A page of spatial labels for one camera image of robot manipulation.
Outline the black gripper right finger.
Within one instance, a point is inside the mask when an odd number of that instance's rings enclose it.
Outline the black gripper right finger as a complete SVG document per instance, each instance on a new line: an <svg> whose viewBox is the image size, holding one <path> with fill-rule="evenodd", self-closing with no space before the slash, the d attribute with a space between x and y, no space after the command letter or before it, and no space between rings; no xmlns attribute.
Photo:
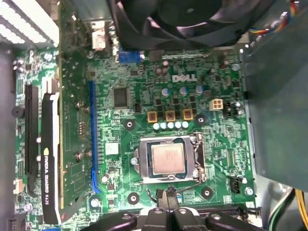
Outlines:
<svg viewBox="0 0 308 231"><path fill-rule="evenodd" d="M176 189L167 189L167 204L171 215L171 227L174 231L261 231L260 227L250 224L219 211L213 211L200 218L197 210L180 207Z"/></svg>

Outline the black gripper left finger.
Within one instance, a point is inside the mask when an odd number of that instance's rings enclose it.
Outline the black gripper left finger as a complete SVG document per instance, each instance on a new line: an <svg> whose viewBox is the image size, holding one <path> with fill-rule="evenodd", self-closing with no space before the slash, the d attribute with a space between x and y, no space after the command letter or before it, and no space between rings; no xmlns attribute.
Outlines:
<svg viewBox="0 0 308 231"><path fill-rule="evenodd" d="M154 202L157 207L142 209L139 215L121 211L103 217L83 228L83 231L167 231L169 227L169 204L167 191L158 189Z"/></svg>

